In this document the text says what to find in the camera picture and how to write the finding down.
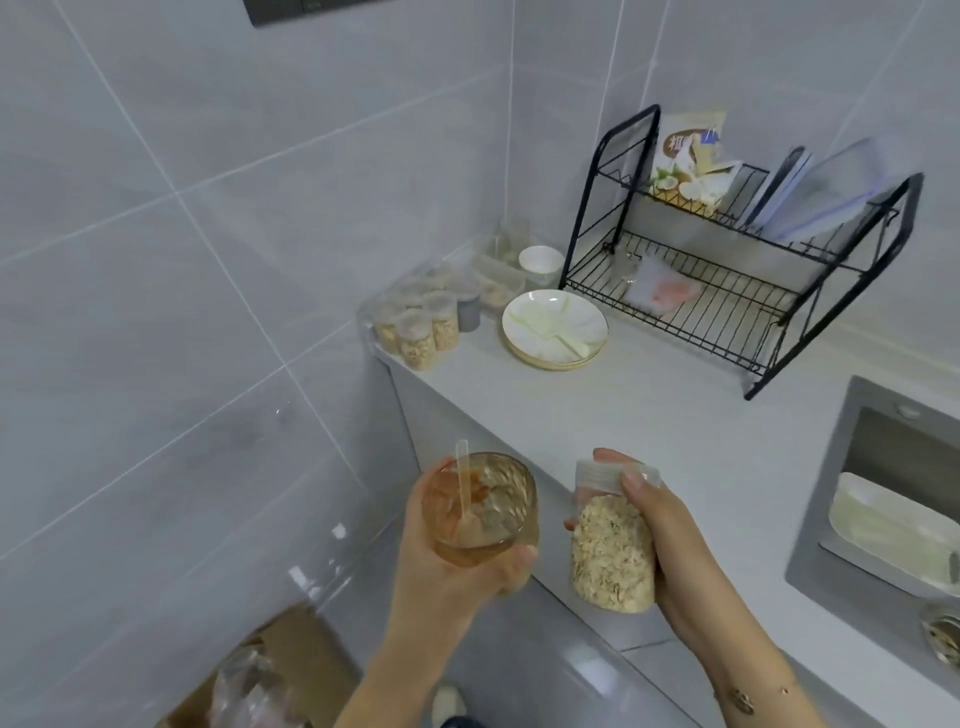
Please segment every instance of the stack of plates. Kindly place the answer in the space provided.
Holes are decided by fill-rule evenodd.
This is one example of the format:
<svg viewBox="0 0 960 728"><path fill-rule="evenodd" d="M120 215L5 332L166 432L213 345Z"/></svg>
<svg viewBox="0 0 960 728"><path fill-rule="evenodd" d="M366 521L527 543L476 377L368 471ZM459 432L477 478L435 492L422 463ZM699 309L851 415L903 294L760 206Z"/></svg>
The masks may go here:
<svg viewBox="0 0 960 728"><path fill-rule="evenodd" d="M543 339L522 322L523 307L536 303L556 311L562 329L589 347L589 355L581 356L556 336ZM524 293L513 299L503 311L503 334L507 348L517 358L540 369L565 372L582 367L593 359L610 335L607 318L593 303L565 291L543 290Z"/></svg>

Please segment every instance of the black metal rack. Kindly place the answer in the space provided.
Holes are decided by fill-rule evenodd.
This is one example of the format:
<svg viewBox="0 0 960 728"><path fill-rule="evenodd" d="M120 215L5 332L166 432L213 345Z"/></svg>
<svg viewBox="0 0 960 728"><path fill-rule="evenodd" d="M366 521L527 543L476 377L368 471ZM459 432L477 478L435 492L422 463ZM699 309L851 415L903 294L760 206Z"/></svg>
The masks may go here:
<svg viewBox="0 0 960 728"><path fill-rule="evenodd" d="M870 201L861 215L834 231L785 243L737 225L767 170L743 165L721 206L709 217L682 204L682 198L651 188L647 180L659 131L660 107L654 105L601 138L584 185L560 287L590 296L741 367L750 375L745 398L751 400L900 254L913 231L924 175L915 174ZM595 194L598 181L614 182L625 194L620 193L621 199L612 207L601 206L603 213L585 226L588 209L611 195L610 190ZM777 284L638 234L635 231L652 214L651 208L634 206L638 199L697 216L706 226L805 261L810 272L806 282ZM655 255L699 280L703 293L663 317L624 302L626 284L610 280L613 252L621 245L630 257ZM722 245L716 250L722 253Z"/></svg>

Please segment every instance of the amber glass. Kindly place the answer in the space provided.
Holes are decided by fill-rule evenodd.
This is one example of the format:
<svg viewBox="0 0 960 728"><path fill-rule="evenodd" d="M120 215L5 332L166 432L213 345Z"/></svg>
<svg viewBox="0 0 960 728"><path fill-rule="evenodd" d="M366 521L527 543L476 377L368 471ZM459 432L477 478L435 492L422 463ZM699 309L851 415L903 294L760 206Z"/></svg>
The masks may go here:
<svg viewBox="0 0 960 728"><path fill-rule="evenodd" d="M460 526L460 476L457 464L444 468L423 496L423 518L439 556L474 567L513 544L540 541L537 485L519 460L499 452L469 457L470 512L473 528Z"/></svg>

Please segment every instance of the white slipper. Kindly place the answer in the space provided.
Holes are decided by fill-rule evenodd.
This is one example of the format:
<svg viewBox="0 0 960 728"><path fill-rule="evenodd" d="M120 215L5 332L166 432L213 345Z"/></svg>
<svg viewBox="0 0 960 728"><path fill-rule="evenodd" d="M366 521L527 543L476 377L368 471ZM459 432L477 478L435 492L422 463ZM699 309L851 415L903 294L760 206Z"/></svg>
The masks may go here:
<svg viewBox="0 0 960 728"><path fill-rule="evenodd" d="M430 711L433 728L440 728L448 718L466 714L467 704L460 691L452 685L441 684L433 695L433 708Z"/></svg>

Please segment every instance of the cardboard box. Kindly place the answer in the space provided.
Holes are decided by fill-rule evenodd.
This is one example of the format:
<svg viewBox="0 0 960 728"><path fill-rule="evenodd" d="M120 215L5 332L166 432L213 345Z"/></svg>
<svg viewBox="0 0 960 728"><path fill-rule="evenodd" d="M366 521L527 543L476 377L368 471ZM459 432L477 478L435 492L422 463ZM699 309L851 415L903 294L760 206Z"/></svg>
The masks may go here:
<svg viewBox="0 0 960 728"><path fill-rule="evenodd" d="M291 607L237 646L252 644L262 645L313 728L330 728L360 683L360 670L308 604ZM156 728L207 728L215 679L216 671Z"/></svg>

